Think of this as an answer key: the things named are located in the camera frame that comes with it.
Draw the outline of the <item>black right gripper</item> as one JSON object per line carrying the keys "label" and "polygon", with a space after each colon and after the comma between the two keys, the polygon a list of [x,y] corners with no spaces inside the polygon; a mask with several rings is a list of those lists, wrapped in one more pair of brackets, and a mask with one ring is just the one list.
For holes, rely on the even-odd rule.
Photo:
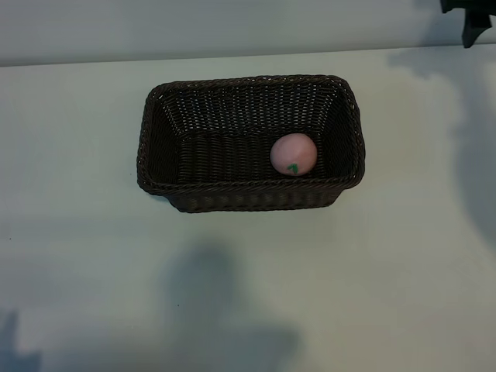
{"label": "black right gripper", "polygon": [[492,27],[491,15],[495,14],[495,0],[441,0],[443,13],[454,9],[465,9],[462,44],[465,49],[471,48],[477,38]]}

